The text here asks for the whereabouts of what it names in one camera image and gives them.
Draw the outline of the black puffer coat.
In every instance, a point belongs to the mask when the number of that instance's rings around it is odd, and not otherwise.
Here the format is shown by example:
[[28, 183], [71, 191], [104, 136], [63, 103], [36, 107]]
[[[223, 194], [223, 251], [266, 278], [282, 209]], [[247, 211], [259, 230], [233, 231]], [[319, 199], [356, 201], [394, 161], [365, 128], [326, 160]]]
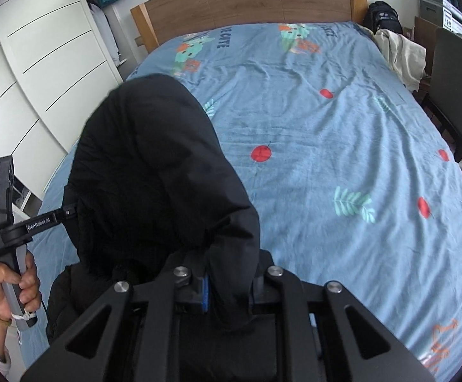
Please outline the black puffer coat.
[[183, 84], [152, 74], [111, 91], [85, 124], [63, 200], [76, 206], [64, 226], [79, 260], [50, 290], [50, 342], [112, 284], [150, 282], [195, 255], [209, 278], [210, 305], [206, 321], [181, 334], [182, 377], [249, 377], [259, 215]]

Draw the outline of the white wardrobe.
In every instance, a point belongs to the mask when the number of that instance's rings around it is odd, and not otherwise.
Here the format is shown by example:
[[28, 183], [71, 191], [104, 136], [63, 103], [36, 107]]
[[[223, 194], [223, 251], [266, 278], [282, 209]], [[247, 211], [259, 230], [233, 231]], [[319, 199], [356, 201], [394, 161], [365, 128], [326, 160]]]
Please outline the white wardrobe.
[[0, 157], [14, 161], [19, 217], [121, 81], [86, 0], [0, 0]]

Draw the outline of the blue dinosaur bed cover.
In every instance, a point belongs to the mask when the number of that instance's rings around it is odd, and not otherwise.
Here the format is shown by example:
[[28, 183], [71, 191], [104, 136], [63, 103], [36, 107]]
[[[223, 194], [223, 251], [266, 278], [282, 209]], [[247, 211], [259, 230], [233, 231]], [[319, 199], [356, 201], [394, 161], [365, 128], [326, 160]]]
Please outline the blue dinosaur bed cover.
[[338, 279], [438, 381], [462, 367], [462, 173], [364, 29], [242, 24], [187, 34], [130, 75], [180, 82], [300, 279]]

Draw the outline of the cream cloth on bed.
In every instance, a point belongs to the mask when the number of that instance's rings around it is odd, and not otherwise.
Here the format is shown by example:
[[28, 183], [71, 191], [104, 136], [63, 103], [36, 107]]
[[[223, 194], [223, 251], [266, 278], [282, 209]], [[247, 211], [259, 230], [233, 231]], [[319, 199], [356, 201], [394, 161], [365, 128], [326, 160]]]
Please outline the cream cloth on bed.
[[391, 70], [409, 91], [418, 91], [426, 76], [426, 48], [389, 29], [373, 36]]

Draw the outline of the grey desk chair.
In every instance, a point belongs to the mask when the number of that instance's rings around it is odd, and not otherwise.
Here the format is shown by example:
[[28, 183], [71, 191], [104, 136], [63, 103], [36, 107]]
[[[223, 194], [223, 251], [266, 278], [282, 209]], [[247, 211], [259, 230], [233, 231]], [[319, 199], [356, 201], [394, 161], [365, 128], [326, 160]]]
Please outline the grey desk chair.
[[462, 160], [462, 35], [436, 29], [429, 92], [423, 99], [455, 143], [454, 159]]

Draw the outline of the wooden headboard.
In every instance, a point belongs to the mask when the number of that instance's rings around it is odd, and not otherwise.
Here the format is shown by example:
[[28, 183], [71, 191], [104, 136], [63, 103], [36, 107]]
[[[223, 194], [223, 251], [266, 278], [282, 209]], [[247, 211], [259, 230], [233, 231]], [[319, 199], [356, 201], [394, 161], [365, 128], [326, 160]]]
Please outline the wooden headboard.
[[131, 9], [142, 45], [249, 23], [361, 23], [367, 0], [149, 0]]

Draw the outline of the black backpack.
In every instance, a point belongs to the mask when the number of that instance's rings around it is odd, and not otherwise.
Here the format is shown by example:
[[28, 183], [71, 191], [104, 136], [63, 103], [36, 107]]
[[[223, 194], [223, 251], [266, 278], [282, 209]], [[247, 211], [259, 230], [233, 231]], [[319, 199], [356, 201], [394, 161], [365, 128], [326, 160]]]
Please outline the black backpack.
[[371, 3], [363, 19], [363, 26], [375, 34], [379, 29], [387, 29], [397, 34], [403, 33], [397, 11], [387, 2]]

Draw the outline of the white printer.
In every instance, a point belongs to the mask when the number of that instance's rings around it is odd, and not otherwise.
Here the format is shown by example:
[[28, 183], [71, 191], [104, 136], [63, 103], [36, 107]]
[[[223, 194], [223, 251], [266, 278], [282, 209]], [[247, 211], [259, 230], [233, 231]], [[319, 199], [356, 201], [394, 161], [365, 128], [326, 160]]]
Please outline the white printer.
[[421, 19], [462, 35], [462, 12], [448, 0], [418, 0], [418, 3]]

